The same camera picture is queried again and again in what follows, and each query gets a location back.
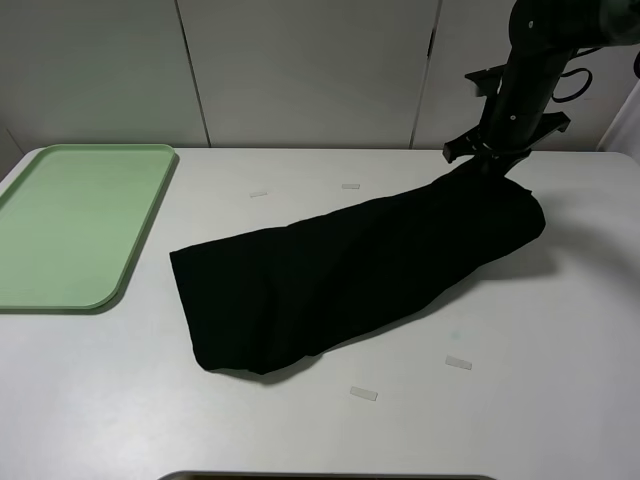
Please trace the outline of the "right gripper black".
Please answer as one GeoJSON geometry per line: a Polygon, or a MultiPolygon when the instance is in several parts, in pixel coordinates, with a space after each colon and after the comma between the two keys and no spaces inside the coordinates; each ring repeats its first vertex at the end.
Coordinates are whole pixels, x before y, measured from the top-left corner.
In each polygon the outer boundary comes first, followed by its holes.
{"type": "Polygon", "coordinates": [[[512,115],[504,122],[485,122],[446,142],[443,155],[451,164],[471,156],[469,168],[493,176],[505,176],[528,158],[533,147],[552,133],[565,132],[570,124],[563,112],[512,115]]]}

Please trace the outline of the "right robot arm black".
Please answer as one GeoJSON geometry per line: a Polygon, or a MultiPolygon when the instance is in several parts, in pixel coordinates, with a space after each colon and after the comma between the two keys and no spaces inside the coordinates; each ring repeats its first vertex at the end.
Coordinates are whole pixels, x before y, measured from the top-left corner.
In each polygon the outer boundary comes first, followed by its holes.
{"type": "Polygon", "coordinates": [[[549,113],[567,64],[606,47],[639,42],[636,1],[518,1],[509,20],[505,64],[466,74],[485,104],[477,126],[445,143],[452,163],[468,156],[483,173],[503,176],[535,145],[565,131],[569,117],[549,113]]]}

